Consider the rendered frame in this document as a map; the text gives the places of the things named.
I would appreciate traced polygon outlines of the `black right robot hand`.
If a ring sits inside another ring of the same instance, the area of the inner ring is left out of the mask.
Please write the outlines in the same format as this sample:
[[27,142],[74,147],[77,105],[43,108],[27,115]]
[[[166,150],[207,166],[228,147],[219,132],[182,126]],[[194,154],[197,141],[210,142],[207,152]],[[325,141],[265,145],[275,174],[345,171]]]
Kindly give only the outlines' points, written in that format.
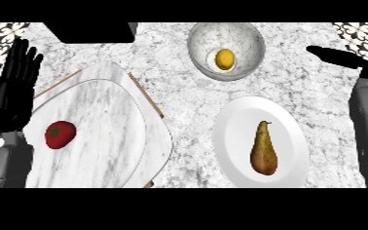
[[308,46],[306,51],[314,54],[324,62],[336,64],[343,67],[356,69],[368,64],[368,61],[355,53],[322,48],[319,46]]

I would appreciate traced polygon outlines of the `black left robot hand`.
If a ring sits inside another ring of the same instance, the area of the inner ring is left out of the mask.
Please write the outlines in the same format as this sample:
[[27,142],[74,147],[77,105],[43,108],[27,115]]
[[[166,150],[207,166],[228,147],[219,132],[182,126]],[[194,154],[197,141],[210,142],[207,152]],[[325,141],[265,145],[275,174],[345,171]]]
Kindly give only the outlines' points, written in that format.
[[0,133],[21,131],[30,121],[43,54],[18,38],[0,75]]

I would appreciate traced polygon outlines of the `grey marble bowl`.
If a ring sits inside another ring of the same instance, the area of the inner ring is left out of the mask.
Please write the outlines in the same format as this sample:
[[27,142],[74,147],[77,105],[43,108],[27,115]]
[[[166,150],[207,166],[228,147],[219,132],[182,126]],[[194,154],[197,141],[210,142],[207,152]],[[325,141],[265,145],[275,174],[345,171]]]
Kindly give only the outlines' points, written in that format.
[[[200,22],[189,31],[186,47],[197,69],[207,77],[225,82],[251,74],[266,53],[262,34],[249,22]],[[216,64],[216,55],[223,49],[235,55],[235,64],[228,70]]]

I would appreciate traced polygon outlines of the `yellow lemon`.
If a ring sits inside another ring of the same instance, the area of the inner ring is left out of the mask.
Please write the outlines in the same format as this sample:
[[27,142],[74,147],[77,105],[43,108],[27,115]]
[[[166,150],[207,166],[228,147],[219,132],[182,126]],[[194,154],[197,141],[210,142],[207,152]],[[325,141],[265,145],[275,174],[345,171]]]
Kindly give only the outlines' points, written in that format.
[[229,70],[235,65],[235,54],[229,49],[222,49],[216,54],[216,65],[222,70]]

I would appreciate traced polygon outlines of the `white oval plate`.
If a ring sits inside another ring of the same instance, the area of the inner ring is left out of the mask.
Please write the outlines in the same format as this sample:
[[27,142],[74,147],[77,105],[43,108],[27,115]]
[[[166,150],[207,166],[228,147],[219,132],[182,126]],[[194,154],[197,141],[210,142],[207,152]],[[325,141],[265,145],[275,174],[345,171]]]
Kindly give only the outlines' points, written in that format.
[[[250,151],[262,121],[278,155],[272,175],[259,173],[250,164]],[[296,120],[277,102],[246,96],[232,100],[219,113],[212,136],[222,170],[237,187],[300,187],[308,176],[309,149]]]

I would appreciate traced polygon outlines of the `red tomato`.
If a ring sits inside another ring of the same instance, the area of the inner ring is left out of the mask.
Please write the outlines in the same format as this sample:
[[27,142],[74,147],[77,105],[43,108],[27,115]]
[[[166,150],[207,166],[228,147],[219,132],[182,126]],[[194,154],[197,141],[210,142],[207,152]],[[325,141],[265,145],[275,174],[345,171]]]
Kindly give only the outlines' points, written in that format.
[[45,132],[46,145],[50,149],[64,148],[77,136],[77,127],[68,121],[52,123]]

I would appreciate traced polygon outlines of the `white marble tray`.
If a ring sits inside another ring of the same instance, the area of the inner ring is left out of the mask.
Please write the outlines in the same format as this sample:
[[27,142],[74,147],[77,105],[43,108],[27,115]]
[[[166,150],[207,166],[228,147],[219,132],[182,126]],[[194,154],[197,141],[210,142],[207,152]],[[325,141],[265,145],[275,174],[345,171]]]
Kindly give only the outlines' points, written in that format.
[[[76,125],[77,136],[50,149],[45,132],[56,121]],[[126,187],[148,133],[138,103],[118,83],[95,79],[59,92],[33,108],[25,135],[34,147],[28,188]]]

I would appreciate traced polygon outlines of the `black appliance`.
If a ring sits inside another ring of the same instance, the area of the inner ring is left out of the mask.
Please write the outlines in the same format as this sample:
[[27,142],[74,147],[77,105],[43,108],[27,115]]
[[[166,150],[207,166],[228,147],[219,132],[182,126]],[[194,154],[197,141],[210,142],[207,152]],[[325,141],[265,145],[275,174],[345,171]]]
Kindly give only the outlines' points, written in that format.
[[135,41],[136,22],[46,22],[46,27],[65,44],[111,44]]

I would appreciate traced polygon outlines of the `wooden cutting board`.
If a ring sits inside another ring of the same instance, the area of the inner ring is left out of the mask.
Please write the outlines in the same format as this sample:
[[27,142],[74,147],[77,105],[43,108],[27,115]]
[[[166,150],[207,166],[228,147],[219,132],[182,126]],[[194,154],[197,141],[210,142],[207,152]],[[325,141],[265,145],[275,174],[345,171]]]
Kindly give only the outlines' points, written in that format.
[[102,79],[118,83],[129,91],[147,124],[145,151],[132,178],[126,183],[129,188],[149,188],[154,186],[154,178],[163,170],[173,152],[173,139],[167,126],[163,122],[164,114],[152,101],[138,79],[127,73],[121,66],[111,64],[111,70],[92,65],[84,70],[74,72],[52,87],[34,96],[34,107],[52,98],[59,92],[71,88],[79,83]]

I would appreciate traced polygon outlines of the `brown-green pear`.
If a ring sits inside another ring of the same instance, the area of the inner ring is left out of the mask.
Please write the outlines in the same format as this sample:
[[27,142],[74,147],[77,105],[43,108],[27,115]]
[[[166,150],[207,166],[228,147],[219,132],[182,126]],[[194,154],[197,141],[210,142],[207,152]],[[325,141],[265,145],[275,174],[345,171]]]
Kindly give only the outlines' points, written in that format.
[[272,175],[278,168],[278,155],[271,140],[269,125],[271,122],[268,121],[259,123],[250,151],[250,165],[265,175]]

